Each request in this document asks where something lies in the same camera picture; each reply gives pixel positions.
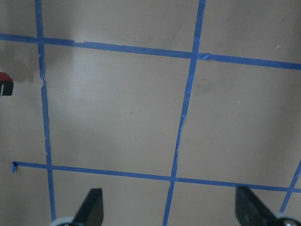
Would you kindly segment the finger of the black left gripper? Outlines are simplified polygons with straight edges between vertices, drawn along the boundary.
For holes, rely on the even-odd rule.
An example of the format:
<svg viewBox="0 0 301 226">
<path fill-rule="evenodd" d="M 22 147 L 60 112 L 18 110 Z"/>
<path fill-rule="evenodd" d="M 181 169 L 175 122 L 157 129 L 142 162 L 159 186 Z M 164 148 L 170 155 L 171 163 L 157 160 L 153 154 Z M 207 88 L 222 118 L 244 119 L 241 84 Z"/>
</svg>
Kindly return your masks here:
<svg viewBox="0 0 301 226">
<path fill-rule="evenodd" d="M 11 96 L 13 94 L 14 82 L 4 81 L 0 83 L 0 95 Z"/>
</svg>

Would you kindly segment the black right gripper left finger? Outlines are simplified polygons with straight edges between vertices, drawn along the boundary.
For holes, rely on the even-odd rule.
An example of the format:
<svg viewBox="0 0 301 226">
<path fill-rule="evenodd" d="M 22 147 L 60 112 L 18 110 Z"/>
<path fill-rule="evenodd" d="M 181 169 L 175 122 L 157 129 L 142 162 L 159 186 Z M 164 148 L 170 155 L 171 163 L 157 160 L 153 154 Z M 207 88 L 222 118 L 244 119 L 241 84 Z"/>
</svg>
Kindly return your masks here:
<svg viewBox="0 0 301 226">
<path fill-rule="evenodd" d="M 72 226 L 101 226 L 104 218 L 101 188 L 90 189 L 76 213 Z"/>
</svg>

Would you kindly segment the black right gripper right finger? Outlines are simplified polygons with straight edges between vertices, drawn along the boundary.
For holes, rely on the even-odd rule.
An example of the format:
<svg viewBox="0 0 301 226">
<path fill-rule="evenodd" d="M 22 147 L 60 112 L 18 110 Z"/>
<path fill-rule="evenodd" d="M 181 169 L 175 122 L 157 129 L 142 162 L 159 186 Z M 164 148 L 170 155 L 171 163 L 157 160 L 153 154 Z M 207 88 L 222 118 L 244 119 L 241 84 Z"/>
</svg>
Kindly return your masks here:
<svg viewBox="0 0 301 226">
<path fill-rule="evenodd" d="M 236 187 L 235 216 L 241 226 L 284 225 L 247 186 Z"/>
</svg>

